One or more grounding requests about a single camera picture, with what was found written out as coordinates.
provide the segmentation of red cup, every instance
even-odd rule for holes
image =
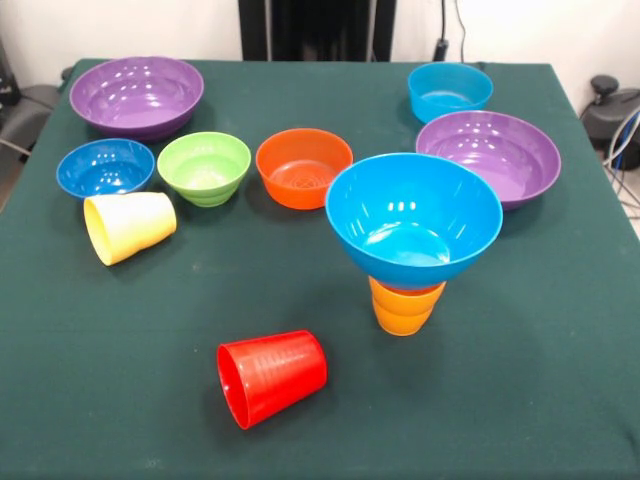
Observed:
[[[322,346],[306,330],[225,343],[217,357],[222,392],[243,430],[327,383]]]

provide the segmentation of bowl rim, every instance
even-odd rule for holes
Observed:
[[[349,162],[347,163],[347,166],[345,166],[342,170],[340,170],[332,179],[331,181],[317,186],[317,187],[311,187],[311,188],[296,188],[296,187],[291,187],[289,185],[286,185],[284,183],[280,183],[280,182],[276,182],[274,180],[272,180],[271,178],[269,178],[264,171],[261,168],[260,165],[260,152],[262,151],[263,147],[265,147],[265,145],[267,143],[269,143],[271,140],[281,137],[281,136],[287,136],[291,133],[294,132],[300,132],[300,131],[304,131],[304,132],[309,132],[309,133],[320,133],[325,137],[330,137],[334,140],[337,140],[338,143],[341,143],[344,147],[347,148],[347,151],[349,152]],[[332,183],[333,181],[338,177],[338,175],[340,175],[341,172],[343,172],[345,169],[349,168],[350,166],[353,165],[353,150],[351,149],[351,146],[349,145],[349,143],[342,138],[340,135],[329,131],[329,130],[324,130],[321,128],[313,128],[313,127],[295,127],[295,128],[288,128],[286,130],[280,130],[279,132],[274,133],[273,135],[270,135],[269,137],[267,137],[258,147],[258,150],[256,150],[256,169],[258,170],[258,173],[260,174],[260,177],[262,178],[263,182],[269,182],[272,183],[274,185],[277,185],[278,188],[281,188],[283,190],[288,190],[292,193],[296,193],[298,195],[302,194],[302,193],[306,193],[306,192],[318,192],[318,191],[322,191],[322,190],[326,190]]]
[[[118,126],[113,126],[113,125],[109,125],[106,123],[102,123],[102,122],[98,122],[96,120],[93,120],[91,118],[89,118],[88,116],[86,116],[84,113],[82,113],[78,106],[76,105],[75,101],[74,101],[74,92],[76,91],[77,88],[79,88],[79,85],[81,83],[82,80],[84,80],[87,76],[89,76],[90,74],[92,74],[93,72],[96,72],[98,70],[100,70],[101,68],[104,68],[106,65],[110,65],[113,63],[120,63],[120,62],[125,62],[127,60],[152,60],[152,59],[157,59],[157,60],[164,60],[164,61],[169,61],[171,63],[179,63],[181,65],[184,65],[186,68],[188,68],[189,70],[191,70],[193,73],[195,73],[195,76],[198,79],[198,84],[197,84],[197,94],[196,94],[196,98],[194,99],[194,101],[189,104],[189,106],[187,108],[184,108],[180,113],[176,114],[174,117],[168,119],[168,120],[163,120],[161,122],[156,122],[156,123],[149,123],[147,125],[144,126],[137,126],[137,127],[118,127]],[[97,65],[94,65],[93,67],[91,67],[89,70],[87,70],[86,72],[84,72],[83,74],[81,74],[78,78],[76,78],[73,82],[73,85],[71,85],[71,89],[69,90],[69,103],[71,104],[71,108],[73,109],[73,111],[80,117],[82,118],[85,122],[91,124],[91,125],[96,125],[99,126],[101,128],[104,129],[111,129],[111,130],[118,130],[120,132],[133,132],[133,131],[139,131],[139,130],[146,130],[146,129],[154,129],[154,128],[158,128],[161,127],[163,125],[169,124],[173,121],[175,121],[177,118],[181,117],[182,115],[185,115],[187,112],[191,111],[193,108],[196,107],[196,105],[200,102],[200,100],[202,100],[202,96],[204,95],[204,78],[202,77],[202,74],[200,73],[200,71],[194,67],[193,65],[191,65],[190,63],[184,61],[184,60],[179,60],[177,58],[172,58],[172,57],[167,57],[164,55],[134,55],[134,56],[130,56],[130,57],[121,57],[121,58],[114,58],[112,60],[107,60],[104,62],[100,62]]]
[[[452,116],[463,116],[463,115],[481,115],[483,117],[485,116],[492,116],[492,117],[499,117],[499,118],[505,118],[505,119],[509,119],[509,120],[513,120],[517,123],[519,123],[522,126],[525,126],[527,128],[530,128],[531,130],[537,132],[540,134],[540,136],[542,137],[542,139],[547,142],[550,146],[551,149],[553,150],[554,153],[554,165],[553,168],[555,169],[555,171],[553,172],[553,175],[550,177],[549,182],[547,182],[546,184],[542,185],[541,187],[539,187],[538,189],[534,190],[533,193],[530,193],[528,195],[525,195],[523,197],[520,198],[513,198],[513,199],[502,199],[500,198],[500,196],[498,195],[498,198],[500,198],[500,203],[504,206],[506,205],[511,205],[514,203],[526,203],[530,200],[533,200],[534,198],[539,197],[540,195],[542,195],[543,193],[545,193],[547,190],[549,190],[558,180],[558,178],[560,177],[560,174],[562,173],[562,155],[560,155],[560,150],[558,150],[557,145],[555,144],[555,142],[553,140],[551,140],[551,137],[549,137],[549,135],[547,135],[544,131],[542,131],[539,127],[533,125],[532,123],[527,122],[526,120],[523,120],[522,118],[513,116],[513,115],[509,115],[507,113],[501,113],[501,112],[494,112],[493,110],[466,110],[463,112],[451,112],[451,113],[447,113],[445,115],[441,115],[437,118],[434,118],[433,120],[431,120],[430,122],[428,122],[424,127],[422,127],[420,129],[420,132],[418,132],[418,135],[416,136],[416,142],[415,142],[415,150],[416,153],[421,153],[423,155],[433,155],[432,153],[427,153],[427,152],[421,152],[418,150],[418,143],[420,141],[420,138],[423,135],[427,135],[427,127],[429,126],[433,126],[433,124],[437,124],[441,119],[445,119],[448,117],[452,117]]]
[[[180,184],[178,182],[174,182],[173,180],[170,181],[167,178],[167,175],[166,175],[167,172],[163,172],[162,171],[163,162],[166,162],[166,160],[163,160],[163,158],[166,158],[166,156],[167,156],[167,154],[165,152],[171,145],[174,145],[176,143],[181,143],[185,139],[191,138],[191,137],[214,137],[214,138],[223,137],[223,138],[231,139],[232,141],[239,143],[242,147],[244,147],[243,149],[246,151],[245,152],[246,153],[246,158],[247,158],[246,166],[243,168],[243,170],[238,175],[233,177],[232,180],[229,180],[225,184],[219,185],[217,187],[193,188],[193,187],[187,187],[187,186],[182,185],[182,184]],[[182,135],[181,137],[175,138],[174,140],[169,142],[162,149],[160,154],[158,155],[157,165],[158,165],[158,174],[160,175],[160,178],[162,178],[172,188],[179,189],[179,190],[186,191],[186,192],[206,192],[206,191],[209,191],[209,190],[217,190],[219,188],[223,188],[223,187],[232,185],[233,183],[237,182],[238,180],[241,180],[247,174],[247,172],[249,171],[249,168],[251,167],[251,149],[249,148],[249,146],[246,143],[244,143],[238,137],[236,137],[234,135],[231,135],[229,133],[214,132],[214,131],[210,131],[210,132],[194,132],[194,133],[189,133],[187,135]]]
[[[351,242],[350,240],[348,240],[344,235],[342,235],[341,231],[338,230],[336,228],[336,223],[331,215],[331,209],[329,208],[329,197],[331,196],[331,192],[333,191],[334,186],[338,183],[338,179],[340,178],[340,176],[342,176],[343,174],[347,174],[347,172],[353,168],[357,168],[358,165],[363,165],[367,162],[371,162],[371,161],[376,161],[376,160],[380,160],[381,158],[389,158],[389,157],[412,157],[412,158],[422,158],[423,160],[426,161],[436,161],[436,162],[441,162],[447,165],[451,165],[453,166],[454,170],[455,169],[460,169],[461,171],[464,172],[464,175],[470,175],[472,177],[475,177],[482,185],[484,185],[487,190],[489,191],[489,193],[491,194],[491,196],[494,198],[495,203],[496,203],[496,207],[497,207],[497,212],[498,212],[498,222],[496,223],[496,228],[495,228],[495,232],[493,232],[493,234],[491,235],[491,238],[480,248],[478,248],[477,250],[475,250],[474,252],[464,256],[464,257],[460,257],[457,258],[453,261],[447,262],[447,263],[441,263],[438,265],[431,265],[431,266],[418,266],[418,265],[408,265],[406,263],[402,263],[402,262],[398,262],[398,261],[394,261],[394,260],[389,260],[388,258],[385,257],[381,257],[379,255],[374,255],[366,250],[364,250],[363,248],[359,247],[358,245],[356,245],[355,243]],[[357,250],[358,252],[360,252],[361,254],[365,255],[368,258],[371,258],[373,260],[377,260],[377,261],[381,261],[381,262],[385,262],[388,264],[392,264],[392,265],[397,265],[400,267],[405,267],[405,268],[410,268],[410,269],[418,269],[418,270],[422,270],[422,269],[432,269],[432,268],[441,268],[441,267],[450,267],[450,266],[454,266],[454,265],[458,265],[458,264],[463,264],[473,258],[478,257],[480,254],[482,254],[487,248],[489,248],[496,240],[496,238],[498,238],[498,235],[500,234],[500,231],[502,230],[502,223],[504,220],[504,212],[502,210],[502,204],[500,203],[500,199],[498,198],[498,195],[496,194],[495,190],[493,188],[491,188],[491,186],[486,182],[486,180],[484,178],[482,178],[480,175],[478,175],[475,172],[472,172],[471,170],[469,170],[468,168],[463,167],[462,165],[459,165],[455,162],[452,162],[451,160],[447,160],[446,158],[442,158],[442,157],[438,157],[435,155],[427,155],[425,153],[417,153],[417,152],[393,152],[393,153],[384,153],[381,155],[374,155],[372,157],[367,157],[364,158],[356,163],[354,163],[351,167],[343,170],[342,172],[340,172],[340,174],[334,179],[333,183],[331,184],[331,186],[329,187],[329,190],[327,191],[327,196],[325,199],[325,210],[327,213],[327,218],[329,219],[329,223],[331,224],[331,228],[336,232],[336,234],[338,235],[338,237],[340,237],[340,239],[343,242],[346,242],[350,247],[354,248],[355,250]]]
[[[89,148],[89,147],[92,147],[92,146],[95,146],[95,145],[98,145],[98,144],[102,144],[102,143],[126,143],[126,144],[129,144],[129,145],[134,144],[136,146],[142,147],[142,151],[145,152],[145,154],[147,154],[151,158],[151,169],[146,174],[144,179],[142,181],[138,182],[131,189],[127,189],[127,191],[125,193],[135,192],[137,189],[141,188],[143,185],[145,185],[151,179],[151,176],[153,175],[153,172],[156,169],[156,157],[155,157],[155,155],[153,154],[153,152],[151,151],[151,149],[149,147],[147,147],[143,143],[140,143],[140,142],[137,142],[135,140],[128,139],[128,138],[101,138],[101,139],[98,139],[98,140],[93,140],[92,142],[83,143],[82,145],[74,148],[69,153],[67,153],[64,157],[62,157],[62,160],[60,160],[60,162],[58,162],[58,167],[56,168],[56,181],[58,182],[58,186],[62,190],[64,190],[66,193],[71,195],[72,197],[75,197],[75,198],[78,198],[80,200],[83,200],[85,198],[93,197],[94,195],[80,195],[78,193],[75,193],[75,192],[72,192],[71,190],[69,190],[64,185],[64,183],[62,182],[61,177],[60,177],[60,170],[62,169],[63,164],[65,163],[65,161],[71,155],[79,152],[80,150],[84,150],[86,148]]]
[[[480,105],[484,105],[486,104],[489,99],[493,96],[494,90],[495,90],[495,86],[493,85],[493,80],[491,80],[491,77],[483,70],[480,70],[479,68],[474,67],[473,65],[469,65],[466,63],[461,63],[461,62],[430,62],[430,63],[425,63],[422,64],[416,68],[414,68],[413,70],[411,70],[411,73],[409,73],[409,76],[407,78],[407,86],[409,88],[409,93],[412,95],[419,95],[418,91],[414,88],[414,86],[412,85],[413,81],[415,80],[415,75],[422,70],[431,70],[431,69],[438,69],[438,68],[444,68],[447,66],[451,66],[453,68],[456,69],[460,69],[460,70],[467,70],[467,71],[472,71],[474,74],[479,74],[479,77],[484,78],[485,80],[487,80],[488,84],[489,84],[489,93],[484,96],[482,98],[482,100],[474,102],[473,104],[470,105],[471,109],[475,109]],[[433,102],[433,101],[429,101],[429,103],[435,104],[435,105],[439,105],[442,106],[442,104],[438,103],[438,102]]]

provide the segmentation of blue bowl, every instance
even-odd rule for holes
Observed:
[[[428,63],[409,75],[413,114],[422,122],[452,112],[482,110],[493,94],[493,82],[462,63]]]
[[[69,195],[129,193],[149,183],[156,165],[151,150],[141,143],[108,138],[76,148],[58,165],[58,185]]]
[[[332,183],[326,211],[356,265],[402,290],[453,278],[478,259],[502,226],[500,200],[482,178],[419,153],[355,163]]]

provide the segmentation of green bowl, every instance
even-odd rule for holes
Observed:
[[[158,173],[183,198],[216,207],[231,198],[251,165],[244,142],[220,132],[180,137],[158,157]]]

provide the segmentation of overturned cup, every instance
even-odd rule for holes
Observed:
[[[446,282],[422,290],[403,291],[369,277],[373,311],[383,330],[391,335],[413,335],[426,323]]]
[[[107,266],[151,247],[176,231],[176,213],[164,193],[96,195],[84,201],[91,244]]]

